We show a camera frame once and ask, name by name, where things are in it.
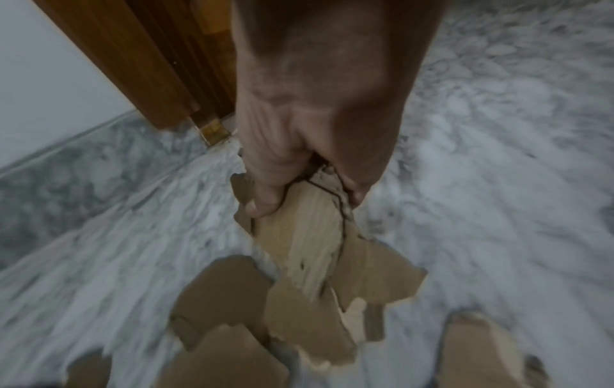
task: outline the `marble floor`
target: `marble floor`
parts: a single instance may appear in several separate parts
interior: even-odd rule
[[[430,272],[387,338],[294,387],[423,387],[446,317],[477,309],[559,388],[614,380],[614,4],[453,12],[359,223]],[[56,380],[93,346],[112,386],[148,387],[176,352],[166,315],[212,260],[253,254],[234,224],[238,144],[210,150],[0,272],[0,385]]]

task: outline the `white wall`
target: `white wall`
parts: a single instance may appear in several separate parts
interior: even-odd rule
[[[30,0],[0,0],[0,168],[133,109]]]

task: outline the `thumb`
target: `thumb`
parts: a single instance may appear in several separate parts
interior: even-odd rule
[[[254,183],[254,198],[248,202],[245,211],[251,218],[271,214],[281,206],[284,193],[285,186],[269,185],[256,181]]]

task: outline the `gray marble veining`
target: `gray marble veining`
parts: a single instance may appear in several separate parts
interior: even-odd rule
[[[360,225],[429,271],[387,338],[294,387],[424,387],[446,317],[478,309],[558,388],[614,381],[614,4],[451,13]],[[0,272],[0,384],[57,379],[83,351],[148,387],[177,351],[180,290],[216,258],[271,262],[235,225],[235,140]]]
[[[0,270],[206,151],[189,125],[120,116],[0,172]]]

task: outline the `hand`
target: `hand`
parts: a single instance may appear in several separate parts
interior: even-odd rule
[[[393,153],[445,3],[235,0],[237,126],[255,181],[250,216],[277,210],[313,153],[333,165],[353,206],[363,202]]]

